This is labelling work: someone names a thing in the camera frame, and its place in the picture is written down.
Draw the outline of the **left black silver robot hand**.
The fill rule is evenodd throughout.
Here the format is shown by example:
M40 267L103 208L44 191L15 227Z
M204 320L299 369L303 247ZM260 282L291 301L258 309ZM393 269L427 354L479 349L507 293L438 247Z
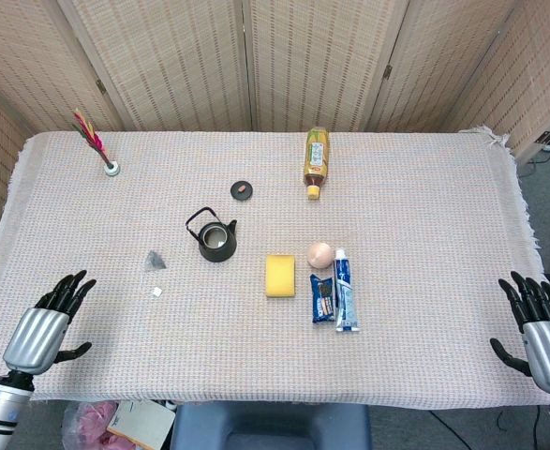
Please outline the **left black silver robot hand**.
M63 277L23 313L3 355L8 369L37 376L55 364L78 359L91 349L89 341L74 350L61 348L84 298L97 283L94 279L84 281L85 276L81 270Z

